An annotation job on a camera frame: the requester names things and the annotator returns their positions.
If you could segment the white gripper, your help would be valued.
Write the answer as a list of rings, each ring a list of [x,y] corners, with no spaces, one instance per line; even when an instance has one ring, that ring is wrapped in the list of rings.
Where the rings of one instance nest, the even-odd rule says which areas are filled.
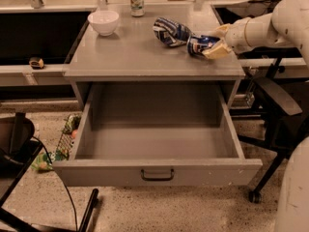
[[[226,57],[233,49],[236,54],[247,52],[250,50],[250,46],[246,40],[245,30],[249,17],[239,19],[236,22],[230,24],[223,24],[215,28],[210,32],[212,37],[224,38],[219,40],[211,48],[205,49],[202,54],[207,59],[219,59]]]

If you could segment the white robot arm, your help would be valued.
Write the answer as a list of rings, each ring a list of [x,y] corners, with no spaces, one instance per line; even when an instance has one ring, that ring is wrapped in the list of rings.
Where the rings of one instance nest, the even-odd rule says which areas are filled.
[[[242,53],[260,46],[295,47],[307,60],[308,9],[308,0],[281,0],[270,14],[222,25],[214,31],[219,41],[202,55],[216,59],[230,51]],[[255,103],[265,111],[267,130],[263,140],[245,136],[241,140],[277,153],[268,177],[283,159],[288,161],[274,232],[309,232],[308,84],[279,85],[268,77],[253,82]]]

